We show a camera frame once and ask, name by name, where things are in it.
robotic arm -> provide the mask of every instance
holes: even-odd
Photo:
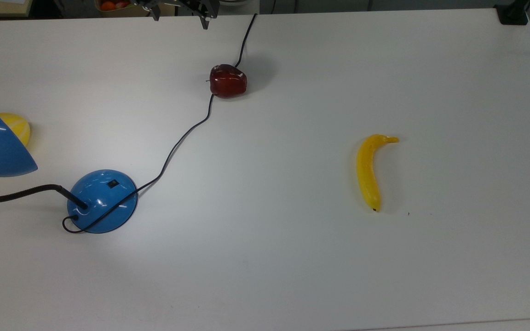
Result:
[[[218,16],[220,7],[218,0],[131,0],[131,2],[148,10],[155,21],[158,21],[161,16],[161,9],[158,4],[183,7],[191,11],[192,15],[200,17],[204,30],[208,29],[210,19]]]

yellow fruit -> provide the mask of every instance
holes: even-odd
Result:
[[[16,114],[1,113],[0,119],[11,129],[11,131],[22,142],[24,147],[30,141],[30,125],[23,117]]]
[[[397,143],[396,137],[387,137],[381,134],[369,136],[359,148],[357,153],[357,178],[359,188],[365,202],[374,211],[379,211],[381,206],[381,197],[379,188],[374,174],[374,154],[378,148],[385,144]]]

lamp base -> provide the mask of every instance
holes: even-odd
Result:
[[[68,201],[68,214],[76,216],[72,222],[83,230],[134,190],[136,190],[134,182],[122,172],[107,169],[93,171],[83,176],[71,189],[71,193],[84,201],[88,208],[83,210],[72,201]],[[106,233],[119,228],[132,216],[137,202],[138,193],[103,220],[87,228],[86,232]]]

black device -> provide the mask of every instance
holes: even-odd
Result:
[[[130,0],[133,4],[142,6],[148,10],[155,21],[161,16],[159,4],[179,6],[191,11],[191,14],[198,16],[202,22],[204,30],[208,29],[210,19],[218,17],[220,2],[218,0]]]
[[[526,17],[526,11],[529,10],[529,7],[530,0],[515,0],[508,6],[494,6],[498,13],[498,19],[503,25],[526,25],[529,21]]]

red apple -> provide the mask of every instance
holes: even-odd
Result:
[[[247,90],[247,76],[229,64],[221,64],[210,71],[210,91],[219,98],[230,99]]]

